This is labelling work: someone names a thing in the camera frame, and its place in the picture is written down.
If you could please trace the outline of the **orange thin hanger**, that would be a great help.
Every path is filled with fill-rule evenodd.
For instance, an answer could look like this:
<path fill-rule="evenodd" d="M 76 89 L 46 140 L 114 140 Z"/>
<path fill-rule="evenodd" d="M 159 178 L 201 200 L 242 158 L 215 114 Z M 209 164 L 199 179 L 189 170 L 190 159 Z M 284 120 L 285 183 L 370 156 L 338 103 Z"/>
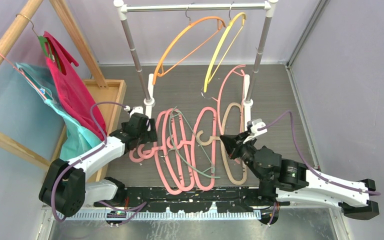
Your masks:
<path fill-rule="evenodd" d="M 157 79 L 165 76 L 167 73 L 169 73 L 172 69 L 177 67 L 180 63 L 182 63 L 185 59 L 187 59 L 190 55 L 195 53 L 198 49 L 200 49 L 203 45 L 205 45 L 209 40 L 211 40 L 216 34 L 218 34 L 222 29 L 225 29 L 227 27 L 226 22 L 220 18 L 219 16 L 206 16 L 202 17 L 194 22 L 192 22 L 191 18 L 188 16 L 187 12 L 190 8 L 191 5 L 195 4 L 194 2 L 190 3 L 188 7 L 185 10 L 185 16 L 189 19 L 189 24 L 187 27 L 185 27 L 173 40 L 172 42 L 168 45 L 166 48 L 165 52 L 162 54 L 159 62 L 157 63 L 154 73 L 153 73 L 153 78 L 152 78 L 152 86 L 154 86 L 157 83 Z M 201 22 L 204 21 L 209 21 L 209 20 L 216 20 L 216 31 L 209 36 L 205 41 L 203 41 L 200 45 L 198 45 L 195 49 L 193 49 L 191 52 L 189 52 L 187 55 L 185 55 L 182 59 L 180 59 L 178 62 L 173 64 L 168 70 L 164 70 L 164 61 L 170 51 L 173 49 L 173 47 L 176 45 L 176 43 L 185 36 L 185 34 L 190 31 L 193 27 L 198 25 Z"/>

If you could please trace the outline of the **yellow thin hanger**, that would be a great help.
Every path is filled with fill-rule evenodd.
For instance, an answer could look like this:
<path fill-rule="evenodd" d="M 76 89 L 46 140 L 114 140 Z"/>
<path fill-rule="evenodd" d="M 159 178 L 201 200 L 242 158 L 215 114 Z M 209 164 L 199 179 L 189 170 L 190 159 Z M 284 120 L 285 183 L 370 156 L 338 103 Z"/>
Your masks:
<path fill-rule="evenodd" d="M 229 19 L 228 25 L 225 27 L 225 30 L 222 33 L 222 35 L 221 35 L 221 37 L 219 39 L 219 42 L 216 45 L 214 53 L 213 53 L 213 55 L 211 57 L 211 60 L 209 62 L 209 65 L 208 65 L 208 68 L 207 68 L 207 72 L 206 72 L 206 75 L 205 75 L 205 78 L 204 78 L 203 87 L 202 87 L 202 92 L 203 93 L 206 93 L 208 91 L 210 82 L 213 80 L 214 76 L 216 75 L 218 69 L 220 68 L 221 64 L 225 60 L 225 58 L 226 58 L 227 54 L 229 53 L 230 49 L 232 48 L 232 46 L 236 42 L 238 36 L 241 34 L 241 32 L 242 32 L 242 30 L 243 30 L 243 28 L 244 28 L 244 26 L 246 24 L 246 21 L 247 21 L 247 14 L 245 12 L 239 12 L 233 18 Z M 225 44 L 225 41 L 226 41 L 227 37 L 229 36 L 231 30 L 233 29 L 233 27 L 235 26 L 235 24 L 237 22 L 240 22 L 240 27 L 238 28 L 236 34 L 232 37 L 231 42 L 226 47 L 224 53 L 219 58 L 219 61 L 216 64 L 216 60 L 220 56 L 220 51 L 222 50 L 222 47 Z"/>

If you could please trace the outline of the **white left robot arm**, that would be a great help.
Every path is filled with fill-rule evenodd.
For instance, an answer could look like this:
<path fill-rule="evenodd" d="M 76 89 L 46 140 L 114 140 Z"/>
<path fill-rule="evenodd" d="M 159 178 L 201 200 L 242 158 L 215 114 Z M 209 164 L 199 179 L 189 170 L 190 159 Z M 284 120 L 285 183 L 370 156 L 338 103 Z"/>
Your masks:
<path fill-rule="evenodd" d="M 125 184 L 113 177 L 88 182 L 103 166 L 138 148 L 158 140 L 156 120 L 133 113 L 129 121 L 113 131 L 104 142 L 70 160 L 54 160 L 45 176 L 38 198 L 65 217 L 72 217 L 82 207 L 125 203 Z"/>

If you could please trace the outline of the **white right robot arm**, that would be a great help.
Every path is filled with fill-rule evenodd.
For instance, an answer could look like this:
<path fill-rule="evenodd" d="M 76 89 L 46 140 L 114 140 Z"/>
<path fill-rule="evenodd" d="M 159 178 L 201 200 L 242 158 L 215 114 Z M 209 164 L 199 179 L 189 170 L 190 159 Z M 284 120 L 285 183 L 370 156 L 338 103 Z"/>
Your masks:
<path fill-rule="evenodd" d="M 254 146 L 246 132 L 224 134 L 220 140 L 230 159 L 241 159 L 258 179 L 252 201 L 263 205 L 307 203 L 339 209 L 347 218 L 370 220 L 380 214 L 379 204 L 370 199 L 376 190 L 372 179 L 347 181 L 321 174 L 304 163 L 283 158 L 265 145 Z"/>

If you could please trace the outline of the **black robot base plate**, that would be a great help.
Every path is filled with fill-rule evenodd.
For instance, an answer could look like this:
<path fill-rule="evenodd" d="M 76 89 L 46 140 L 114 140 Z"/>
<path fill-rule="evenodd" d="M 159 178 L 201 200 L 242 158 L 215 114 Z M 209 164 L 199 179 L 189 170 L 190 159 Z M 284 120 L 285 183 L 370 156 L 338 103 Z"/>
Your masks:
<path fill-rule="evenodd" d="M 248 186 L 217 186 L 208 191 L 197 187 L 178 194 L 171 194 L 160 186 L 125 186 L 121 185 L 111 200 L 96 200 L 95 207 L 106 203 L 112 207 L 133 208 L 146 203 L 142 212 L 162 213 L 206 213 L 211 206 L 217 213 L 248 213 L 273 207 L 273 202 L 264 199 L 259 189 Z"/>

